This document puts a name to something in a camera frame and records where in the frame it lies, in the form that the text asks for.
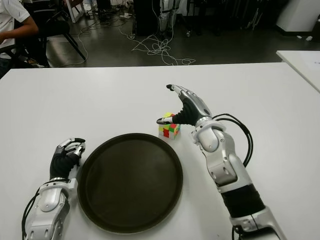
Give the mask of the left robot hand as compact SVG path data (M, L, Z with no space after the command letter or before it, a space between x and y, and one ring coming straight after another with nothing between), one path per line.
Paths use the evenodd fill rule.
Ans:
M60 143L52 156L49 179L67 179L74 166L80 166L80 159L86 149L86 140L71 137Z

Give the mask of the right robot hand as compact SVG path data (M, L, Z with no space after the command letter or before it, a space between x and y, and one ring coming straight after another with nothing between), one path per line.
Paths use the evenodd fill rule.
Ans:
M159 118L156 121L157 124L180 124L196 127L199 120L212 119L212 113L208 106L193 91L175 84L168 84L166 88L177 93L182 102L182 110L173 116Z

